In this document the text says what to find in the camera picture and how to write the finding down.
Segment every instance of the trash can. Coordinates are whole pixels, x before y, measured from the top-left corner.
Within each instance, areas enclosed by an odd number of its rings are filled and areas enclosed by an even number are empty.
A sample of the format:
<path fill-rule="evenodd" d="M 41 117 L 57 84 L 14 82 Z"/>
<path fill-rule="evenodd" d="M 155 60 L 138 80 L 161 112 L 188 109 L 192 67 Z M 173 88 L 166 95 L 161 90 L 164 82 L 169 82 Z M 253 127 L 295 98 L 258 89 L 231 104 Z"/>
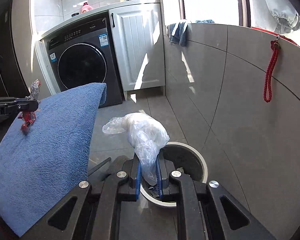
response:
<path fill-rule="evenodd" d="M 168 142 L 161 151 L 163 157 L 166 160 L 172 161 L 176 169 L 182 167 L 184 173 L 190 175 L 193 180 L 201 181 L 203 183 L 207 182 L 207 164 L 196 149 L 184 143 Z M 177 206 L 176 202 L 160 201 L 159 197 L 153 196 L 149 187 L 150 185 L 142 179 L 140 192 L 147 200 L 162 207 L 173 208 Z"/>

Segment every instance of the metal bolt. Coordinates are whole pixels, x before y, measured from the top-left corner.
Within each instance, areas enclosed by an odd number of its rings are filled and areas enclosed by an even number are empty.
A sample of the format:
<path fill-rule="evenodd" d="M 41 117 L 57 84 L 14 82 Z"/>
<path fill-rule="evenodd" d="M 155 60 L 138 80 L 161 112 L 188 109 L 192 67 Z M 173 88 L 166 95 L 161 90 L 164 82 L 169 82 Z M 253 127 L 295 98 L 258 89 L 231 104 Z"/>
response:
<path fill-rule="evenodd" d="M 85 187 L 87 187 L 87 186 L 89 186 L 89 182 L 87 182 L 87 181 L 85 181 L 85 180 L 79 182 L 79 187 L 80 187 L 80 188 L 85 188 Z"/>
<path fill-rule="evenodd" d="M 127 173 L 125 171 L 119 171 L 117 173 L 117 177 L 119 178 L 124 178 L 125 176 L 127 176 Z"/>
<path fill-rule="evenodd" d="M 212 180 L 209 182 L 209 186 L 210 187 L 218 187 L 219 186 L 219 183 L 215 180 Z"/>
<path fill-rule="evenodd" d="M 173 172 L 171 172 L 171 175 L 172 175 L 173 177 L 175 177 L 175 178 L 178 178 L 178 177 L 181 176 L 181 172 L 180 172 L 180 171 L 173 171 Z"/>

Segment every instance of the blue mat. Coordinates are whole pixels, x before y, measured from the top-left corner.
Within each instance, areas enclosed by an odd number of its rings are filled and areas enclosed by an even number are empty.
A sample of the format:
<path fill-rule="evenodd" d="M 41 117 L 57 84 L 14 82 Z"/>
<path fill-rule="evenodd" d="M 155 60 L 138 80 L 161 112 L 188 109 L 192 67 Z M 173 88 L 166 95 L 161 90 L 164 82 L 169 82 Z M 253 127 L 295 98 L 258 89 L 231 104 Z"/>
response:
<path fill-rule="evenodd" d="M 106 84 L 43 99 L 27 136 L 15 119 L 0 143 L 0 215 L 22 236 L 77 183 L 87 179 L 90 141 Z"/>

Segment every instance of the clear plastic bag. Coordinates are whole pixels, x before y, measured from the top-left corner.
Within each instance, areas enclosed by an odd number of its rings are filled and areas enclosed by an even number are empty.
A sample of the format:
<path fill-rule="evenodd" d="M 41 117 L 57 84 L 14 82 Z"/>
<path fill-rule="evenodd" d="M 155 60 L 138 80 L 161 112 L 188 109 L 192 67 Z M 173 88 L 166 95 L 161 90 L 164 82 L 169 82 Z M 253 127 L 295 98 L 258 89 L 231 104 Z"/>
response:
<path fill-rule="evenodd" d="M 147 114 L 132 113 L 112 118 L 102 131 L 106 134 L 127 132 L 128 141 L 140 160 L 143 178 L 152 186 L 157 184 L 155 160 L 170 139 L 160 122 Z"/>

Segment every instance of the washing machine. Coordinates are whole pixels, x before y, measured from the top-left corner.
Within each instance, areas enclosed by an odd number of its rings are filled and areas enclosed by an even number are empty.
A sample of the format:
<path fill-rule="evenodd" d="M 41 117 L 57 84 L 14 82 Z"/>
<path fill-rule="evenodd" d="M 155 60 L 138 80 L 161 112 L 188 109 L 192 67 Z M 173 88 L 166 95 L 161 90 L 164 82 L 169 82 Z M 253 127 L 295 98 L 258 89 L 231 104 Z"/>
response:
<path fill-rule="evenodd" d="M 108 25 L 109 18 L 102 17 L 67 28 L 48 42 L 50 63 L 60 90 L 104 82 L 107 97 L 101 107 L 120 104 L 123 97 Z"/>

